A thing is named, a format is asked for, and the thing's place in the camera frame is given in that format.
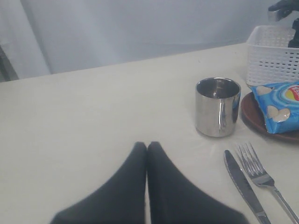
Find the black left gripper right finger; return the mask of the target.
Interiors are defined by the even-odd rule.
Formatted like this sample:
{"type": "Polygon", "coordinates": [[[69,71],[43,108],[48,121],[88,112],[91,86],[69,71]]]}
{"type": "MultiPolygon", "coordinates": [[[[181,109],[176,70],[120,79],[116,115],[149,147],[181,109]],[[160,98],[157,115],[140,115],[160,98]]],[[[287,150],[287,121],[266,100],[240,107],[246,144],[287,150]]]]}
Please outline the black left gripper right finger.
{"type": "Polygon", "coordinates": [[[243,224],[245,216],[215,200],[172,163],[159,142],[147,152],[150,217],[153,224],[243,224]]]}

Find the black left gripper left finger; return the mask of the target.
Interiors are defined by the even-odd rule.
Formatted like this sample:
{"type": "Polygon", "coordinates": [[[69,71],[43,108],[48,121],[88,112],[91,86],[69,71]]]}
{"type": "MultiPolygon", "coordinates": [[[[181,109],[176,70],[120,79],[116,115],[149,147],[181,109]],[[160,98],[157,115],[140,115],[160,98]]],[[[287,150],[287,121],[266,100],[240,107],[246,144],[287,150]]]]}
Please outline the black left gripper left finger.
{"type": "Polygon", "coordinates": [[[145,223],[147,147],[136,142],[115,174],[88,197],[58,212],[53,224],[145,223]]]}

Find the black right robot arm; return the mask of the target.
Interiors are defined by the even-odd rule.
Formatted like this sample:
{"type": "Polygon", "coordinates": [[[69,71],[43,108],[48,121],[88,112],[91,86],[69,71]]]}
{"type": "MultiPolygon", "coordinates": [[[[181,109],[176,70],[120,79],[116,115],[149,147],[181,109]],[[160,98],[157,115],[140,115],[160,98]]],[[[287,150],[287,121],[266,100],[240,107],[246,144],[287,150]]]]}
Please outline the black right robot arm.
{"type": "Polygon", "coordinates": [[[295,19],[292,24],[292,29],[295,30],[293,38],[289,41],[289,48],[298,48],[299,47],[299,18],[295,19]]]}

